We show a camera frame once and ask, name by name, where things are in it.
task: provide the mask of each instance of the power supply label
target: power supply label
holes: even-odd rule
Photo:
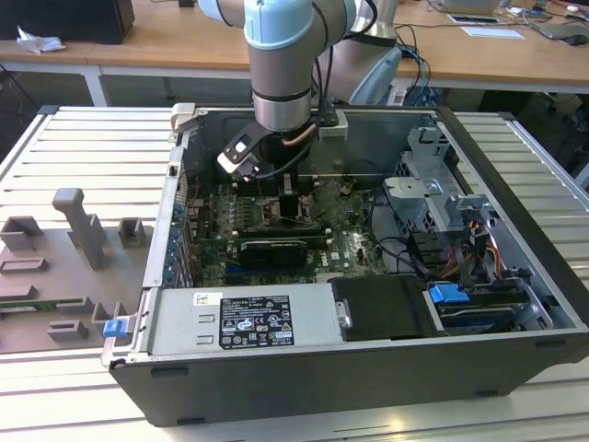
[[[295,345],[289,297],[225,297],[219,322],[224,350]]]

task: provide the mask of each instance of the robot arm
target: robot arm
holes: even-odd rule
[[[306,155],[310,143],[297,149],[298,142],[284,140],[304,140],[317,129],[309,127],[313,66],[317,59],[327,64],[327,49],[336,44],[330,93],[353,104],[376,104],[384,96],[401,58],[393,30],[397,0],[370,3],[372,7],[365,0],[199,0],[206,16],[243,28],[248,42],[256,122],[217,158],[227,173],[235,179],[271,178]],[[375,8],[384,12],[378,13],[379,20]],[[352,27],[354,40],[342,41]],[[262,176],[253,150],[264,140],[273,145],[265,148],[264,157],[274,172]]]
[[[208,17],[244,29],[256,120],[290,132],[311,116],[314,61],[356,18],[353,0],[201,0]]]

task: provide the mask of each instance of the desk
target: desk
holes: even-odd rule
[[[63,52],[35,55],[14,41],[0,41],[0,63],[15,71],[82,75],[96,106],[109,103],[101,76],[249,78],[241,29],[208,19],[198,7],[178,8],[175,2],[133,0],[133,7],[135,24],[122,45],[67,42]],[[549,8],[565,12],[558,6]],[[407,0],[398,8],[396,22],[452,24],[445,14],[428,11],[425,0]],[[430,85],[589,93],[589,46],[572,47],[532,29],[515,29],[525,40],[469,37],[461,28],[416,28],[422,56],[432,66]],[[407,43],[411,40],[408,29],[401,36]],[[403,60],[396,83],[406,86],[416,75],[415,63]]]

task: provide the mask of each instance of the motherboard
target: motherboard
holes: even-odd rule
[[[308,178],[297,188],[280,197],[272,183],[195,182],[194,284],[310,284],[387,272],[367,225],[370,189],[351,177]],[[282,215],[285,204],[294,215]]]

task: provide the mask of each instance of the black box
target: black box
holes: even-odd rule
[[[40,37],[121,44],[133,26],[131,0],[0,0],[0,39],[17,26]]]

